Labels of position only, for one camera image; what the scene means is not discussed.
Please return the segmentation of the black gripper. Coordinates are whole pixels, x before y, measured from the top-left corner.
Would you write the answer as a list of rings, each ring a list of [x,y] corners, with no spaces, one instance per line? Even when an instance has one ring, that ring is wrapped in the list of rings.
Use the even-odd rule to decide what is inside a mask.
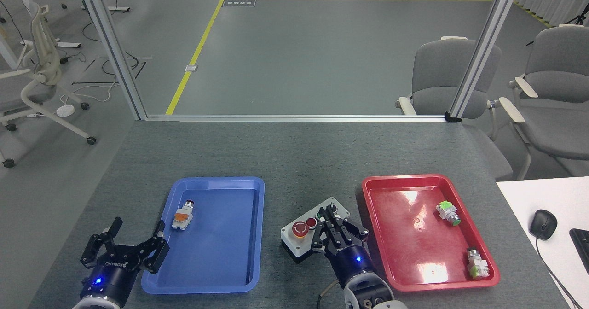
[[[114,238],[122,227],[123,221],[116,217],[111,226],[100,234],[90,236],[81,256],[81,263],[86,268],[94,268],[90,277],[83,281],[81,299],[98,297],[125,305],[134,286],[139,269],[158,273],[170,246],[164,239],[165,222],[158,221],[150,239],[137,246],[115,245]],[[102,246],[106,253],[97,258]]]
[[[374,263],[363,247],[368,229],[356,225],[349,217],[337,216],[332,206],[320,208],[317,221],[311,251],[328,254],[340,286],[345,286],[356,275],[375,272]]]

